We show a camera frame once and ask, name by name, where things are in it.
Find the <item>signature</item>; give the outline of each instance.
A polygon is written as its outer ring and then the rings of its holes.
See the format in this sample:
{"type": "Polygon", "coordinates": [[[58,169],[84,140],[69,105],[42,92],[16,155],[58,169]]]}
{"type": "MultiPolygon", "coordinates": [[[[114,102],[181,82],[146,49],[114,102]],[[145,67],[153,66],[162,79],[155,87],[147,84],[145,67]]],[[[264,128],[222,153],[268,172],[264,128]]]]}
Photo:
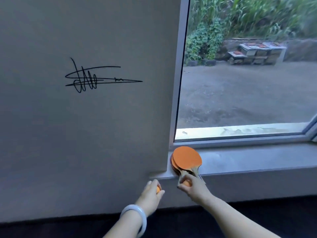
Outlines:
{"type": "Polygon", "coordinates": [[[118,78],[97,78],[95,74],[91,74],[89,70],[97,69],[97,68],[121,68],[119,66],[101,66],[101,67],[94,67],[94,68],[83,68],[81,66],[81,70],[77,69],[77,66],[75,64],[75,61],[70,58],[73,61],[73,64],[75,66],[76,71],[69,73],[65,76],[65,78],[71,78],[74,79],[72,84],[67,84],[66,86],[74,86],[77,90],[77,92],[81,93],[82,91],[86,91],[86,85],[89,86],[90,89],[97,88],[97,84],[102,83],[126,83],[126,82],[143,82],[139,80],[129,80],[129,79],[118,79],[118,78]],[[71,77],[72,74],[77,74],[77,77],[71,77]]]}

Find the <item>bracelet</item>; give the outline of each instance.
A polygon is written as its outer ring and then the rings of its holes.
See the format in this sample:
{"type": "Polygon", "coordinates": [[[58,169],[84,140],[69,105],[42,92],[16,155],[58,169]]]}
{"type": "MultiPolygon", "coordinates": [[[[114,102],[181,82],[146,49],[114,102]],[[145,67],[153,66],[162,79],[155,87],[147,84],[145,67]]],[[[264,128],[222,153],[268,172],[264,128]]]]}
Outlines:
{"type": "Polygon", "coordinates": [[[138,233],[138,235],[137,235],[137,238],[140,238],[140,237],[144,234],[145,229],[146,229],[146,215],[145,215],[144,211],[140,208],[140,206],[138,206],[138,205],[128,205],[128,206],[125,207],[125,208],[123,209],[123,211],[121,212],[120,218],[121,218],[121,216],[122,216],[126,211],[128,211],[128,210],[135,210],[135,211],[137,211],[137,212],[140,214],[140,216],[142,217],[142,229],[141,229],[141,231],[140,231],[140,232],[138,233]]]}

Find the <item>stone wall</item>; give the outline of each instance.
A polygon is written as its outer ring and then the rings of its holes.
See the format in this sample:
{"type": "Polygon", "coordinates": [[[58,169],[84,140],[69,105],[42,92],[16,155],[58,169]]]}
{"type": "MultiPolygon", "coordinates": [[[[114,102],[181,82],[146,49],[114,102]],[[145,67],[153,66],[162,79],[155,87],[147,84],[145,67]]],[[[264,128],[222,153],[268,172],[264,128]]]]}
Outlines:
{"type": "MultiPolygon", "coordinates": [[[[235,51],[239,44],[246,42],[262,43],[260,39],[224,40],[222,47],[216,53],[216,60],[226,60],[228,51],[235,51]]],[[[284,61],[317,61],[317,39],[293,39],[282,42],[287,45],[284,61]]]]}

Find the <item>person's left arm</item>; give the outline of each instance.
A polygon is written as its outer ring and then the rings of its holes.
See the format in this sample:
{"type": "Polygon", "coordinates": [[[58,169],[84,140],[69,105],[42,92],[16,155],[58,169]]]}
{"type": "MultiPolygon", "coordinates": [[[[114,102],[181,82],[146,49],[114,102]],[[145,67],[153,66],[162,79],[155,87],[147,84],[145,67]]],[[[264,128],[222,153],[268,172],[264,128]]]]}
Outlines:
{"type": "MultiPolygon", "coordinates": [[[[165,193],[164,190],[156,193],[157,186],[161,189],[157,180],[149,181],[140,198],[135,203],[144,211],[146,217],[156,211],[157,206],[165,193]]],[[[140,214],[135,210],[128,210],[103,238],[135,238],[141,225],[142,218],[140,214]]]]}

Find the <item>person's left hand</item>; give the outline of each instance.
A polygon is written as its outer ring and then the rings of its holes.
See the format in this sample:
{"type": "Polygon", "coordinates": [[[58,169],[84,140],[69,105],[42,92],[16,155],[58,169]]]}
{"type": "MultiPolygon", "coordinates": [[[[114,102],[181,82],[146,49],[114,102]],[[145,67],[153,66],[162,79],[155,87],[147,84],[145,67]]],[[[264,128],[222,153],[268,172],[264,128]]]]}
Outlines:
{"type": "Polygon", "coordinates": [[[146,217],[152,215],[156,211],[159,202],[165,193],[164,190],[160,190],[160,192],[156,193],[157,186],[161,189],[161,185],[159,184],[158,180],[149,181],[145,186],[140,198],[135,203],[142,208],[146,217]]]}

